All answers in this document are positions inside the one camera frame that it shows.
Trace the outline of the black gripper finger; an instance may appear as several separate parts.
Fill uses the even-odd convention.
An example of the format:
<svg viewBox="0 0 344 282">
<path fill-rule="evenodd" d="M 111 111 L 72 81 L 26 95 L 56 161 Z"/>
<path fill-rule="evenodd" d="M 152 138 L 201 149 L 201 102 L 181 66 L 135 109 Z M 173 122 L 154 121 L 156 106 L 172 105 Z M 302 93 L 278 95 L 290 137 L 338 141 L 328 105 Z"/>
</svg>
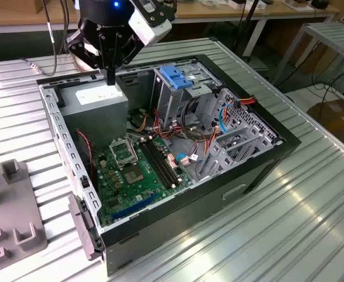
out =
<svg viewBox="0 0 344 282">
<path fill-rule="evenodd" d="M 134 32 L 116 34 L 112 65 L 110 67 L 110 84 L 115 84 L 116 69 L 128 65 L 144 48 L 144 43 Z"/>
<path fill-rule="evenodd" d="M 105 49 L 106 37 L 97 29 L 78 29 L 68 37 L 68 51 L 92 69 L 105 72 L 107 85 L 112 84 L 112 67 Z"/>
</svg>

